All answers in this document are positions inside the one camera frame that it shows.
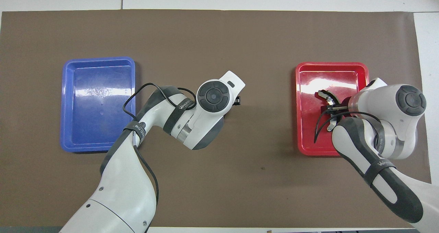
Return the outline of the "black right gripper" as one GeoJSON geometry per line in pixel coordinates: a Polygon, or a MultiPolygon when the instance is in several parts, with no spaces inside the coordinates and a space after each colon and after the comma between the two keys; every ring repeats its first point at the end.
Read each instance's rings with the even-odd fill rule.
{"type": "Polygon", "coordinates": [[[328,105],[322,105],[320,107],[320,114],[329,114],[334,119],[342,119],[343,117],[350,117],[348,103],[336,103],[335,101],[329,101],[328,105]]]}

